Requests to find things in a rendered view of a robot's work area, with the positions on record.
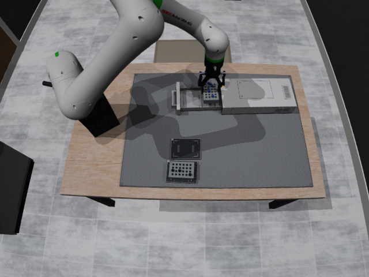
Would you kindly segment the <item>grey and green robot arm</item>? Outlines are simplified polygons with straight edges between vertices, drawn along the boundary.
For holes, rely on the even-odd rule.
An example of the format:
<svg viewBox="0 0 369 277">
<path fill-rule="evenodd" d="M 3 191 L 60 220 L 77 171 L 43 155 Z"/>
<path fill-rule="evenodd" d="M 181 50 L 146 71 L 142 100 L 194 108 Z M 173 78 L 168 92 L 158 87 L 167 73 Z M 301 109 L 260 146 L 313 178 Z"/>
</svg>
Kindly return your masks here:
<svg viewBox="0 0 369 277">
<path fill-rule="evenodd" d="M 51 82 L 42 84 L 53 88 L 65 117 L 87 117 L 118 74 L 160 39 L 164 22 L 186 31 L 204 46 L 204 64 L 208 69 L 222 68 L 229 38 L 203 14 L 176 0 L 110 1 L 119 22 L 85 69 L 69 51 L 56 52 L 46 63 Z"/>
</svg>

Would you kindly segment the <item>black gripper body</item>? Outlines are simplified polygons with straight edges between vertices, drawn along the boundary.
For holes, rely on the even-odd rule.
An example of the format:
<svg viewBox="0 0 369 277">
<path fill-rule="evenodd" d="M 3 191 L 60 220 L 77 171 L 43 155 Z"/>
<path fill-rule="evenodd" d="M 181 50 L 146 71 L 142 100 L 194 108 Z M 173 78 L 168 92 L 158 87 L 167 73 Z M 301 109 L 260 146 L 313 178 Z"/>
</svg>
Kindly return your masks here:
<svg viewBox="0 0 369 277">
<path fill-rule="evenodd" d="M 221 75 L 220 70 L 221 69 L 214 71 L 214 70 L 210 70 L 206 67 L 205 76 L 208 77 L 209 75 L 211 75 L 211 78 L 215 78 L 214 76 L 216 75 L 218 77 L 219 75 Z"/>
</svg>

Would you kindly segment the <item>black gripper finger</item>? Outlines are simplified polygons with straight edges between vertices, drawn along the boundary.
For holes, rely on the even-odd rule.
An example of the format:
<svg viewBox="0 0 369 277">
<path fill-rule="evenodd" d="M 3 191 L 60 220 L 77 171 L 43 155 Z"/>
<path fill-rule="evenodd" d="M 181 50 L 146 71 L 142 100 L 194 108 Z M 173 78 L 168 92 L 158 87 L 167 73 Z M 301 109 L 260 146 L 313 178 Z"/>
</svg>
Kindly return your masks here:
<svg viewBox="0 0 369 277">
<path fill-rule="evenodd" d="M 204 76 L 205 72 L 199 72 L 199 79 L 198 79 L 198 86 L 202 91 L 202 94 L 204 92 L 204 85 L 206 84 L 206 82 L 211 78 L 211 75 L 209 75 L 208 77 L 205 76 L 205 78 L 202 80 L 202 77 Z"/>
<path fill-rule="evenodd" d="M 220 93 L 220 88 L 222 86 L 225 86 L 225 76 L 226 76 L 225 71 L 221 72 L 221 75 L 222 75 L 222 82 L 220 81 L 219 77 L 217 77 L 216 75 L 214 76 L 215 79 L 217 80 L 218 84 L 219 84 L 218 85 L 218 93 Z"/>
</svg>

